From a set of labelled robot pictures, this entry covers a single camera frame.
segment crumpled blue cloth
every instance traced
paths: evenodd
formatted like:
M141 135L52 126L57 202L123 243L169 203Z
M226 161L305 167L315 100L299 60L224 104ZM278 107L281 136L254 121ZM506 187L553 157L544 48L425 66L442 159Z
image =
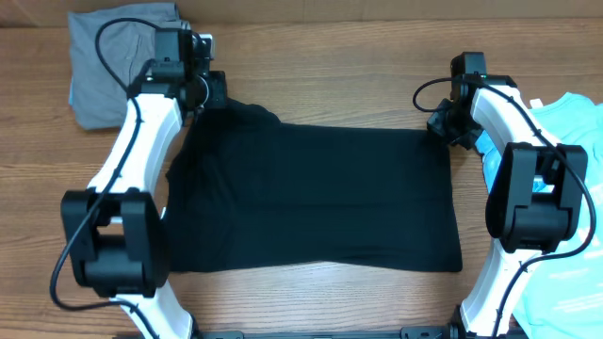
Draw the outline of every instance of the crumpled blue cloth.
M603 105L578 94L565 93L554 104L531 110L536 119L564 144L580 145L588 154L586 185L596 209L596 233L583 253L543 262L533 273L513 310L529 338L603 337ZM483 154L483 175L488 191L497 175L500 154L486 132L476 143ZM547 189L534 181L534 191ZM576 234L557 252L578 247L590 226L588 206L582 199Z

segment turquoise fabric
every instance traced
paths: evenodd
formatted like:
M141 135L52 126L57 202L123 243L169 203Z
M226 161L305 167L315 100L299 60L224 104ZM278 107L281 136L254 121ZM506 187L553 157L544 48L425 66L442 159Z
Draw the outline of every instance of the turquoise fabric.
M603 105L578 94L566 93L554 104L532 109L536 119L565 144L580 145L588 154L586 185L595 201L597 230L582 254L544 262L513 310L529 338L603 337ZM483 154L488 191L495 180L500 155L483 133L476 144ZM545 190L534 182L534 191ZM578 231L557 252L575 249L589 230L588 207L582 200Z

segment gray cloth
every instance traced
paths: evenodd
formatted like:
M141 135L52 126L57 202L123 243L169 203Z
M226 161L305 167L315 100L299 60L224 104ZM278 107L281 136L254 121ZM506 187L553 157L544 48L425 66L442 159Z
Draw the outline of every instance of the gray cloth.
M94 48L100 26L117 18L139 18L161 27L190 28L180 20L175 4L137 4L92 13L69 13L72 60L70 104L77 122L85 129L121 127L126 113L126 96L105 70ZM155 56L154 30L144 24L119 23L108 27L101 37L101 51L108 65L128 85L142 64Z

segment black cable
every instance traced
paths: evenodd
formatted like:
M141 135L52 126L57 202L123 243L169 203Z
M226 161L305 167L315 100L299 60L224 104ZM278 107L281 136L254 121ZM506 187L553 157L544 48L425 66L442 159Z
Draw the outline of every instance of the black cable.
M132 148L134 147L134 143L136 142L136 138L139 134L140 125L142 124L142 117L141 117L141 113L140 113L139 103L137 102L135 97L130 97L130 95L127 94L128 93L127 86L120 79L120 77L117 74L115 74L115 72L113 72L113 70L111 70L109 65L106 63L106 60L103 57L103 54L101 53L100 40L101 40L101 35L103 34L103 31L105 31L105 29L107 27L111 26L112 24L124 23L124 22L146 24L154 29L158 29L159 26L157 26L156 24L152 24L147 21L141 20L141 19L137 19L137 18L115 19L115 20L111 20L109 22L104 23L99 28L99 30L96 32L96 38L94 40L94 45L96 48L96 55L98 56L99 60L105 67L106 71L111 75L111 77L113 79L115 79L115 81L118 83L118 85L126 93L126 96L128 97L128 99L132 100L132 104L134 105L134 108L136 109L136 116L137 116L136 125L134 126L134 131L132 132L132 137L130 138L130 141L128 142L128 144L126 146L125 151L123 152L123 156L120 159L120 162L118 163L117 167L113 170L113 174L111 175L111 178L109 179L108 183L106 184L105 189L103 189L103 191L98 196L96 201L92 204L88 213L82 219L82 222L80 223L80 225L77 227L77 229L73 233L72 238L69 239L69 241L65 245L65 248L63 249L63 252L58 257L57 264L55 265L55 269L53 270L53 273L52 273L52 276L50 279L49 289L50 289L50 298L55 303L55 305L66 311L86 311L86 310L94 310L94 309L98 309L98 308L103 308L103 307L107 307L107 306L128 307L130 309L131 313L137 314L137 316L140 318L140 321L146 328L147 332L149 332L154 339L158 339L159 336L153 330L153 327L151 326L151 323L149 322L149 320L146 318L144 313L139 309L138 305L135 305L132 302L129 302L126 300L114 300L114 301L105 301L105 302L99 302L99 303L94 303L94 304L89 304L89 305L73 306L73 305L68 305L68 304L63 303L58 298L58 295L57 295L58 274L60 273L60 270L63 268L63 265L65 264L65 261L67 260L69 251L71 250L73 243L77 239L77 236L81 233L81 231L84 229L84 227L89 224L90 219L95 214L95 212L98 210L100 204L103 202L104 198L106 197L106 194L109 192L111 187L115 184L117 179L120 177L120 173L122 172L123 165L125 164L125 161L127 160L127 157L130 154L130 152L132 152ZM145 63L145 67L143 67L143 69L140 73L143 73L143 72L146 73L146 71L148 70L148 64L149 64L148 62Z
M557 159L559 159L559 161L565 166L565 168L570 173L570 175L572 176L572 178L574 178L574 180L578 184L580 190L582 191L582 194L584 194L584 198L585 198L586 204L588 206L589 217L591 219L591 222L590 222L591 225L590 225L589 232L586 235L586 239L584 239L584 241L582 242L582 244L580 246L578 246L575 250L570 250L569 252L566 252L566 253L541 255L539 257L529 259L525 263L521 264L521 266L519 267L519 269L517 269L517 271L515 272L515 274L511 278L511 281L507 285L505 293L503 294L502 299L500 300L500 304L499 304L498 309L497 309L497 320L495 322L495 326L494 326L494 329L492 330L492 336L491 336L494 339L494 338L497 337L498 327L500 326L500 319L502 318L502 312L504 311L505 303L507 302L507 299L509 298L509 295L511 294L511 290L513 289L513 286L515 285L515 283L519 279L519 276L521 275L521 273L523 273L524 271L527 271L528 266L530 266L530 265L532 265L534 263L545 261L545 260L568 258L568 257L574 256L574 255L580 254L582 251L584 251L591 244L591 241L593 240L593 237L595 236L595 230L596 230L595 204L593 203L593 198L591 197L591 194L590 194L590 192L588 190L588 187L586 187L586 185L584 184L584 181L582 181L582 179L580 179L580 177L576 173L576 170L567 162L567 159L565 158L565 156L563 156L563 154L561 152L559 152L559 150L557 150L557 148L542 135L541 130L536 127L536 125L530 119L530 116L523 109L523 107L520 104L518 104L513 99L513 97L508 96L507 94L503 93L502 91L500 91L498 89L495 89L492 86L483 84L482 82L479 82L479 81L474 81L474 80L469 80L469 79L463 79L460 76L459 77L454 77L454 78L448 77L448 78L434 79L434 80L432 80L430 82L427 82L427 83L423 84L421 87L419 87L416 90L415 95L413 95L413 105L415 105L416 109L418 109L418 110L420 110L422 112L435 112L435 111L440 110L440 109L437 109L437 108L436 109L425 109L425 108L419 106L416 103L416 96L418 95L418 93L421 90L423 90L424 88L426 88L426 87L428 87L428 86L430 86L432 84L441 83L441 82L447 82L447 81L466 83L466 84L473 85L473 86L475 86L477 88L480 88L480 89L488 89L488 90L494 92L495 94L497 94L498 96L500 96L501 98L505 99L511 105L513 105L513 107L515 107L515 109L517 109L517 111L519 112L519 114L521 115L521 117L526 121L526 123L528 124L528 126L530 127L530 129L533 131L534 135L536 137L538 137L548 147L548 149L551 150L555 154L555 156L557 157Z

